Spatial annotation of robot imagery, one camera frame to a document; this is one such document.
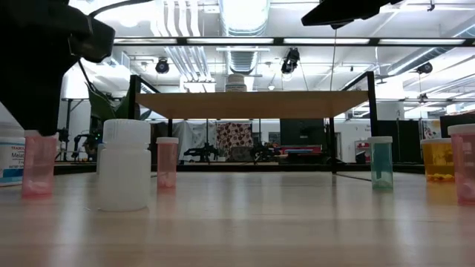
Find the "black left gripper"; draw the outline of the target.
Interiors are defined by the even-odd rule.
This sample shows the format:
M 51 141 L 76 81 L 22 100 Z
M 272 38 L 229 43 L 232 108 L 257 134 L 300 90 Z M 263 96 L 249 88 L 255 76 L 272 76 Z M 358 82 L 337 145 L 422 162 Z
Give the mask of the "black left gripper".
M 39 68 L 45 56 L 60 69 Z M 93 18 L 68 1 L 1 1 L 1 103 L 27 131 L 56 133 L 62 79 L 93 60 Z

